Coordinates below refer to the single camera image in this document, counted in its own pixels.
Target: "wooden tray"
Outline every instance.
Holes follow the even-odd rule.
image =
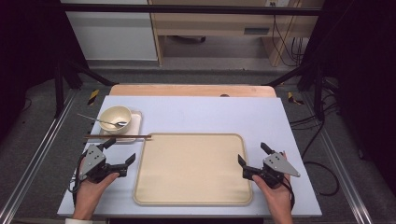
[[[145,141],[134,188],[139,204],[247,204],[250,182],[237,155],[234,133],[151,133]]]

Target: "chopsticks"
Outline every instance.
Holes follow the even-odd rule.
[[[150,138],[151,135],[86,134],[84,138]]]

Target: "white bowl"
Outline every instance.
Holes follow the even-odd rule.
[[[109,134],[124,134],[131,127],[132,113],[131,110],[122,105],[112,106],[106,109],[100,116],[100,120],[110,123],[127,122],[125,126],[119,127],[108,123],[99,122],[100,127]]]

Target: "black pole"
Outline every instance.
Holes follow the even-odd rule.
[[[117,5],[117,4],[42,4],[40,7],[61,8],[79,12],[136,12],[136,13],[197,13],[242,15],[289,15],[319,16],[317,7],[229,7],[229,6],[182,6],[182,5]]]

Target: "aluminum rail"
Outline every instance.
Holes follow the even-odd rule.
[[[309,96],[307,93],[303,92],[302,96],[304,97],[304,101],[307,103],[308,109],[311,111],[312,114],[314,113],[313,108],[313,100],[312,97]],[[360,224],[371,224],[373,223],[369,212],[364,205],[361,196],[359,195],[352,179],[350,178],[349,173],[347,172],[346,167],[344,166],[341,158],[338,156],[338,153],[332,144],[332,139],[326,132],[326,129],[323,128],[320,131],[320,137],[325,145],[327,156],[332,164],[332,168],[336,173],[337,177],[340,181],[340,186],[343,189],[346,199],[349,202],[349,206],[352,209],[352,212]]]
[[[11,223],[12,218],[14,218],[15,213],[21,205],[24,196],[26,195],[28,189],[32,185],[33,180],[35,179],[35,175],[37,174],[41,163],[45,159],[47,152],[50,150],[50,146],[52,145],[53,140],[61,129],[67,112],[69,111],[77,94],[78,90],[70,90],[70,92],[68,93],[68,96],[64,101],[64,110],[58,116],[58,118],[52,122],[40,146],[35,152],[35,155],[31,159],[29,165],[26,167],[20,182],[12,192],[11,196],[8,198],[6,205],[3,207],[0,213],[0,223],[9,224]]]
[[[194,13],[241,15],[319,16],[321,8],[310,7],[229,7],[182,5],[119,5],[119,4],[41,4],[43,8],[59,8],[75,12],[136,12],[136,13]]]

